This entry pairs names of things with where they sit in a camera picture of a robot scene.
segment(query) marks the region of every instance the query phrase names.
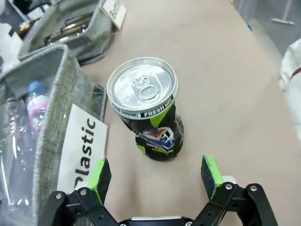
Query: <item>table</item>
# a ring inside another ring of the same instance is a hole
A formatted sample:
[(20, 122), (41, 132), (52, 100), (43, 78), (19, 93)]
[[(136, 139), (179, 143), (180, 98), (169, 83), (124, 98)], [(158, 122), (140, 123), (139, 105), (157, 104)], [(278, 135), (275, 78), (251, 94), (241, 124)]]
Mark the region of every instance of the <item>table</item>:
[[(177, 111), (184, 144), (171, 162), (156, 162), (135, 146), (108, 104), (107, 157), (112, 180), (105, 206), (133, 216), (195, 218), (207, 203), (203, 154), (241, 186), (265, 189), (279, 225), (298, 225), (301, 151), (283, 94), (255, 38), (227, 0), (123, 0), (122, 32), (106, 57), (84, 71), (105, 85), (113, 70), (136, 57), (158, 57), (180, 84)], [(241, 225), (228, 213), (223, 226)]]

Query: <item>fabric bin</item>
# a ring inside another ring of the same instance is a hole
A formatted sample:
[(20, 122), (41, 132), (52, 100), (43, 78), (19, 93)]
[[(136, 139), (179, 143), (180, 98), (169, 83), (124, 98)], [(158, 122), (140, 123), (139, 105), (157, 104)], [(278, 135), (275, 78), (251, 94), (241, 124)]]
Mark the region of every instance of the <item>fabric bin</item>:
[[(24, 60), (0, 78), (0, 105), (10, 97), (24, 97), (34, 80), (52, 84), (35, 155), (33, 213), (36, 220), (49, 194), (57, 188), (63, 140), (72, 104), (103, 121), (106, 91), (82, 72), (66, 45), (56, 45)], [(79, 223), (87, 225), (87, 220)]]
[(58, 31), (67, 19), (90, 12), (93, 12), (93, 16), (86, 31), (60, 44), (68, 45), (80, 62), (102, 56), (109, 44), (112, 29), (112, 22), (101, 10), (103, 2), (104, 0), (62, 0), (52, 5), (24, 39), (18, 59), (23, 61), (49, 48), (50, 46), (44, 45), (45, 37)]

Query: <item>black soda can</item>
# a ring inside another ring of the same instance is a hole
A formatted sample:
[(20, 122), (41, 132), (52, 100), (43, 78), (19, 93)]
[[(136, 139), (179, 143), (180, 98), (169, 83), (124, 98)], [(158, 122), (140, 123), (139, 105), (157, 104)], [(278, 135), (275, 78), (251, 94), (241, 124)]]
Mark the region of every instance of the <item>black soda can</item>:
[(171, 66), (153, 57), (124, 63), (108, 81), (113, 109), (135, 133), (137, 147), (151, 159), (171, 160), (182, 147), (184, 127), (175, 107), (178, 89)]

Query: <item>plastic bottle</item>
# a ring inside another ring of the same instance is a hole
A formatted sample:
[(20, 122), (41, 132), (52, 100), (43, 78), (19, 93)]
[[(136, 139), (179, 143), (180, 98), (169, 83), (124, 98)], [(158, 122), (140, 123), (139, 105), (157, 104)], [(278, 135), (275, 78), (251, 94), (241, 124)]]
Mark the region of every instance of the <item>plastic bottle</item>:
[(47, 105), (49, 103), (49, 97), (47, 96), (47, 90), (43, 82), (34, 81), (28, 87), (28, 98), (26, 100), (27, 112), (33, 133), (37, 135), (40, 132)]
[(35, 143), (24, 101), (9, 99), (0, 107), (1, 219), (31, 216)]

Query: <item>white label card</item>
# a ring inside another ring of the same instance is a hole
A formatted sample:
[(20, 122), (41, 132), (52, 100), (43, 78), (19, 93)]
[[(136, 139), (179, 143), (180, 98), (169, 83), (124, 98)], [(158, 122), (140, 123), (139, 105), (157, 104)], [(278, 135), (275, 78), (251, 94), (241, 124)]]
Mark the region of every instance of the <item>white label card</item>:
[(88, 181), (105, 156), (108, 126), (72, 104), (58, 173), (57, 190), (73, 192), (77, 183)]
[(121, 30), (122, 23), (126, 15), (126, 7), (120, 0), (106, 0), (103, 4), (103, 10), (111, 21), (116, 25), (118, 30)]

